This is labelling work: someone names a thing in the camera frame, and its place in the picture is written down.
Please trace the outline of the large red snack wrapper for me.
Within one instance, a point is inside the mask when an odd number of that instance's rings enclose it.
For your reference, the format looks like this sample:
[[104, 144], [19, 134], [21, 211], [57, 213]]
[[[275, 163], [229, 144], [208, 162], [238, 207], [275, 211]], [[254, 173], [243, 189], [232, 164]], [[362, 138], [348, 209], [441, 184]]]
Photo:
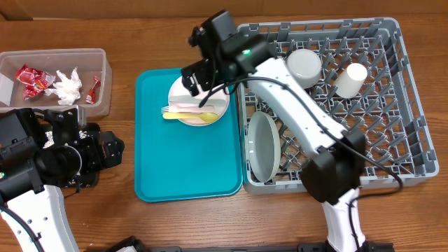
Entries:
[[24, 100], [41, 94], [55, 82], [53, 75], [45, 71], [29, 68], [27, 64], [24, 64], [16, 72], [15, 78], [24, 84], [24, 90], [22, 91], [22, 98]]

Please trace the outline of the white paper cup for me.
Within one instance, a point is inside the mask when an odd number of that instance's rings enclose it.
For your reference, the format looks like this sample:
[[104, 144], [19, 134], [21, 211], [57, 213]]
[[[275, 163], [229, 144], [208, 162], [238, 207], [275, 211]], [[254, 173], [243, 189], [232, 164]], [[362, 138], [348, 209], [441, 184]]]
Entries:
[[367, 69], [362, 64], [350, 64], [334, 82], [336, 94], [345, 99], [355, 97], [367, 76]]

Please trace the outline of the small grey bowl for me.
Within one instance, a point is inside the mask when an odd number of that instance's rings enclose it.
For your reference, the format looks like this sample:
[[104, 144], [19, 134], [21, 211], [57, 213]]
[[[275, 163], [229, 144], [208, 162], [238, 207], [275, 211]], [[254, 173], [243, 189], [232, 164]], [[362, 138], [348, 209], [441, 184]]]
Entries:
[[304, 89], [311, 88], [320, 79], [321, 60], [311, 50], [295, 50], [286, 58], [286, 65], [291, 75]]

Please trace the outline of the white plastic fork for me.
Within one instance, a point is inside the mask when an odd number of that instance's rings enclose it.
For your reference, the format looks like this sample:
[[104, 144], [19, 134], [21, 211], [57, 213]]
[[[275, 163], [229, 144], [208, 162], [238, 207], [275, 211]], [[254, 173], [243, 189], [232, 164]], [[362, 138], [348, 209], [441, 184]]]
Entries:
[[161, 112], [172, 112], [172, 113], [214, 113], [215, 108], [213, 106], [203, 106], [202, 108], [198, 106], [164, 106], [161, 108]]

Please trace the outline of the light blue plastic knife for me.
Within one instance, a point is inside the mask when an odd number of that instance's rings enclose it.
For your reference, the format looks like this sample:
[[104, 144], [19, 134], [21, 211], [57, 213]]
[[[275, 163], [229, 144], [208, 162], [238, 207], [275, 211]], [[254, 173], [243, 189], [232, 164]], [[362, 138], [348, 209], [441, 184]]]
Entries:
[[208, 99], [206, 101], [203, 101], [201, 99], [196, 99], [193, 97], [170, 97], [170, 102], [178, 102], [178, 103], [186, 103], [186, 104], [197, 104], [197, 105], [207, 105], [207, 106], [226, 106], [227, 102], [224, 99]]

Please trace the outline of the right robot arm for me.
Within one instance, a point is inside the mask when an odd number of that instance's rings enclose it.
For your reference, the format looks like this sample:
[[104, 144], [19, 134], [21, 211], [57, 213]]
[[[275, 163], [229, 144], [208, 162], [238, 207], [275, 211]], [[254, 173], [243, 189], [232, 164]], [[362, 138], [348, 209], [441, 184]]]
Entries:
[[357, 200], [365, 161], [365, 137], [328, 116], [294, 79], [284, 59], [261, 35], [245, 38], [236, 29], [195, 27], [189, 44], [202, 59], [181, 70], [192, 96], [207, 92], [199, 105], [227, 87], [244, 83], [265, 100], [299, 140], [308, 158], [300, 179], [322, 203], [333, 251], [361, 251], [365, 236]]

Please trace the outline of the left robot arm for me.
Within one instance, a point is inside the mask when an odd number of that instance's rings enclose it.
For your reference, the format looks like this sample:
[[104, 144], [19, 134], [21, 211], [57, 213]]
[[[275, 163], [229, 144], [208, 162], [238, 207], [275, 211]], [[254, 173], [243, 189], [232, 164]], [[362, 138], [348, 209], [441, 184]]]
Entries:
[[88, 123], [83, 108], [1, 115], [1, 217], [23, 251], [77, 251], [62, 189], [118, 166], [124, 142]]

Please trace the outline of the small red sauce packet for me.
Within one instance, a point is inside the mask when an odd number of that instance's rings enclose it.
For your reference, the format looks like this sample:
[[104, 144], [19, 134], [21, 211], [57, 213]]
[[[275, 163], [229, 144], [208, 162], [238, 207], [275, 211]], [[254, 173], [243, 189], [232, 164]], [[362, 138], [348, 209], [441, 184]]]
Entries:
[[94, 77], [94, 83], [92, 87], [89, 89], [88, 94], [85, 98], [85, 102], [87, 104], [95, 104], [97, 101], [96, 92], [97, 89], [101, 86], [101, 79], [97, 76]]

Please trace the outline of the white napkin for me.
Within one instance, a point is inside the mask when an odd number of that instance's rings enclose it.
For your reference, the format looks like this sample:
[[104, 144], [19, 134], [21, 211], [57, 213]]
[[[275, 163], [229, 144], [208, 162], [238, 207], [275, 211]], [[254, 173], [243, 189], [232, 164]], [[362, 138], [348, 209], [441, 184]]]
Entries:
[[75, 67], [71, 72], [71, 77], [67, 76], [61, 71], [57, 70], [57, 77], [60, 82], [55, 82], [52, 87], [45, 90], [45, 95], [57, 95], [59, 100], [57, 101], [61, 106], [71, 106], [77, 99], [81, 98], [80, 88], [82, 87], [81, 80], [78, 75], [78, 67]]

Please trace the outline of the yellow plastic spoon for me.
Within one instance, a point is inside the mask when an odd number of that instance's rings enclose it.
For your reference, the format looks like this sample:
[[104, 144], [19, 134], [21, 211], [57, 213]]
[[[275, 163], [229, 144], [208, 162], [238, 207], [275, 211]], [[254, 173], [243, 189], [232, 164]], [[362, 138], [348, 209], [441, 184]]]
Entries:
[[162, 117], [166, 120], [179, 120], [179, 119], [199, 119], [205, 123], [213, 123], [218, 119], [218, 115], [215, 113], [175, 113], [164, 112]]

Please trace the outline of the grey round plate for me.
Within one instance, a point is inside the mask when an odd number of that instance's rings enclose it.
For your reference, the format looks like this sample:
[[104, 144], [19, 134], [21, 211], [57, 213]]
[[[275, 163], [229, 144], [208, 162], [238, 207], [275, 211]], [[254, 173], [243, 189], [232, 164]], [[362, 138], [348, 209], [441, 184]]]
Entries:
[[281, 146], [277, 126], [270, 115], [255, 112], [248, 125], [248, 158], [256, 179], [266, 183], [279, 169]]

